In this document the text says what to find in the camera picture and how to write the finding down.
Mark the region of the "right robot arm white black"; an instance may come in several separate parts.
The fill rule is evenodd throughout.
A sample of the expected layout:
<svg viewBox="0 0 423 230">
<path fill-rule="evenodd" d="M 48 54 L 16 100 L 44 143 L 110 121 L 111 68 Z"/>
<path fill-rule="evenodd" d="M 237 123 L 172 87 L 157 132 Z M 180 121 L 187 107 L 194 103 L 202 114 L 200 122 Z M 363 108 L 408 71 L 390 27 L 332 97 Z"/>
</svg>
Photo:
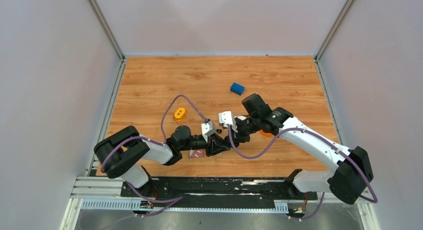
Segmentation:
<svg viewBox="0 0 423 230">
<path fill-rule="evenodd" d="M 354 204 L 362 198 L 376 204 L 377 195 L 371 186 L 374 178 L 370 158 L 360 146 L 349 148 L 336 143 L 314 131 L 288 110 L 271 109 L 260 95 L 254 93 L 242 100 L 248 115 L 235 116 L 230 111 L 219 113 L 219 124 L 228 130 L 228 141 L 235 152 L 245 159 L 257 159 L 264 155 L 278 139 L 285 140 L 322 163 L 326 171 L 297 169 L 289 176 L 285 192 L 292 199 L 306 192 L 331 192 L 337 199 Z M 260 153 L 254 156 L 243 154 L 239 143 L 249 141 L 251 134 L 263 131 L 273 139 Z"/>
</svg>

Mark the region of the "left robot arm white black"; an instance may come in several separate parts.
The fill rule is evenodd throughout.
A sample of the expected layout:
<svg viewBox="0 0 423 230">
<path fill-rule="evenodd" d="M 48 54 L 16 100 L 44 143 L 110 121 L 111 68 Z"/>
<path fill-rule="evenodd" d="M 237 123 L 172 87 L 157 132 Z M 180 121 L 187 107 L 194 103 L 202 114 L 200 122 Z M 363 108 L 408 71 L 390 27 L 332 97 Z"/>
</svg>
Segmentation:
<svg viewBox="0 0 423 230">
<path fill-rule="evenodd" d="M 153 183 L 147 171 L 137 165 L 140 159 L 171 166 L 182 159 L 182 151 L 203 150 L 207 156 L 213 156 L 231 149 L 214 128 L 202 124 L 202 131 L 200 135 L 193 135 L 188 126 L 181 125 L 163 143 L 128 126 L 97 143 L 93 152 L 101 163 L 101 172 L 108 178 L 122 178 L 138 195 L 146 197 L 152 192 Z"/>
</svg>

